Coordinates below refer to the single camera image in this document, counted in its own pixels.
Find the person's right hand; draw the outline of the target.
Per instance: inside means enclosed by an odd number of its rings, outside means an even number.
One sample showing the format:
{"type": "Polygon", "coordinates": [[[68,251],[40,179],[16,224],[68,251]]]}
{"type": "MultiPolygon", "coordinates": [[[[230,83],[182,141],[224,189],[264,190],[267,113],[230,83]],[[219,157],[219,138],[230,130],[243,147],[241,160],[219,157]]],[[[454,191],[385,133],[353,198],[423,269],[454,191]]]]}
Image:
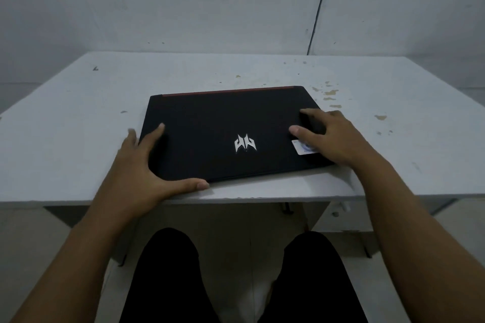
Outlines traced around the person's right hand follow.
{"type": "Polygon", "coordinates": [[[321,109],[300,110],[324,125],[321,146],[311,146],[328,160],[351,168],[355,173],[375,172],[387,166],[387,161],[365,140],[355,126],[340,111],[321,109]]]}

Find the person's left hand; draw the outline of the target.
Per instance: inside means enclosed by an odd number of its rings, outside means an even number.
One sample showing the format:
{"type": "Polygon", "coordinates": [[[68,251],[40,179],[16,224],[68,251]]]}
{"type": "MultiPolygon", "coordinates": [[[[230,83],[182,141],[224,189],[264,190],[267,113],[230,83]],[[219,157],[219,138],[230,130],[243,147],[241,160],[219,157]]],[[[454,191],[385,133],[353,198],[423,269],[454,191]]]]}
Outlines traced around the person's left hand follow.
{"type": "Polygon", "coordinates": [[[149,169],[149,155],[161,139],[165,125],[137,142],[136,154],[121,158],[121,147],[101,183],[83,223],[97,228],[124,228],[133,219],[143,216],[161,201],[161,178],[149,169]]]}

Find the black laptop with silver emblem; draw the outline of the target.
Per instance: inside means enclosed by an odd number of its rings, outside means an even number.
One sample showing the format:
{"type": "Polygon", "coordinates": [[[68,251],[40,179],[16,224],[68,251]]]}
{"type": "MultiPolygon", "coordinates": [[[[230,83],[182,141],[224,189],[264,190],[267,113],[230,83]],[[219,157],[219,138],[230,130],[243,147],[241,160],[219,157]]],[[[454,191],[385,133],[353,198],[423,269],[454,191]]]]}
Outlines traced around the black laptop with silver emblem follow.
{"type": "Polygon", "coordinates": [[[140,140],[165,124],[149,155],[149,169],[165,180],[213,182],[332,166],[319,153],[294,149],[291,125],[325,134],[302,108],[319,108],[302,86],[154,95],[140,140]]]}

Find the person's left forearm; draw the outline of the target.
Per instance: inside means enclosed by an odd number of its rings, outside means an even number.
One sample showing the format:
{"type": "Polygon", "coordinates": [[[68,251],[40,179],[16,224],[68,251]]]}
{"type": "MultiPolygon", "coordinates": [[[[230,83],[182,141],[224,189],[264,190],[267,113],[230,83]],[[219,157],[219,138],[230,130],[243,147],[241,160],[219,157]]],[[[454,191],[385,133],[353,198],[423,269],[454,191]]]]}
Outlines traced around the person's left forearm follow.
{"type": "Polygon", "coordinates": [[[10,323],[94,323],[112,250],[129,224],[86,215],[10,323]]]}

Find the person's right forearm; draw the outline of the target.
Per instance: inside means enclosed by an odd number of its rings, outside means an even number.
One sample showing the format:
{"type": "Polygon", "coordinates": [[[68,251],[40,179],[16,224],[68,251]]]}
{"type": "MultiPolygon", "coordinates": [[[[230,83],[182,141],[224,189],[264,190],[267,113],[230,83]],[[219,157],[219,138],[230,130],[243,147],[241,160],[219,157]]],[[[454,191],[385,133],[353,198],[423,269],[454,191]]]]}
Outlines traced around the person's right forearm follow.
{"type": "Polygon", "coordinates": [[[412,323],[485,323],[485,267],[378,156],[351,165],[384,263],[412,323]]]}

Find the white round-print sticker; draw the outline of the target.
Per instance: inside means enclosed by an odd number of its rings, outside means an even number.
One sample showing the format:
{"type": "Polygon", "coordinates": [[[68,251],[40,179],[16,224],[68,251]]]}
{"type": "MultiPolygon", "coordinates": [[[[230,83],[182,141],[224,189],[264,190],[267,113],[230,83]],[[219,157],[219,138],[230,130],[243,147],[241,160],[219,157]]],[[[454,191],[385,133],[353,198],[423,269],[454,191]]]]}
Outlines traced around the white round-print sticker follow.
{"type": "Polygon", "coordinates": [[[299,140],[292,140],[292,144],[298,155],[308,155],[308,154],[318,153],[318,150],[312,148],[311,146],[308,146],[307,144],[299,140]]]}

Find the person's black trousers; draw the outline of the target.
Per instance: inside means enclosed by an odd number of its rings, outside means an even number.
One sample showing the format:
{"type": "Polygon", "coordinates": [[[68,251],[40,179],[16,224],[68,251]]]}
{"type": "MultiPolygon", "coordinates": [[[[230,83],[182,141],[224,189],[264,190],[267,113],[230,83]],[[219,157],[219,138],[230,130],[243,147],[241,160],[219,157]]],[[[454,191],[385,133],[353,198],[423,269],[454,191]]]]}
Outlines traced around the person's black trousers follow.
{"type": "MultiPolygon", "coordinates": [[[[220,323],[191,239],[157,231],[137,262],[119,323],[220,323]]],[[[258,323],[368,323],[344,264],[317,232],[296,236],[258,323]]]]}

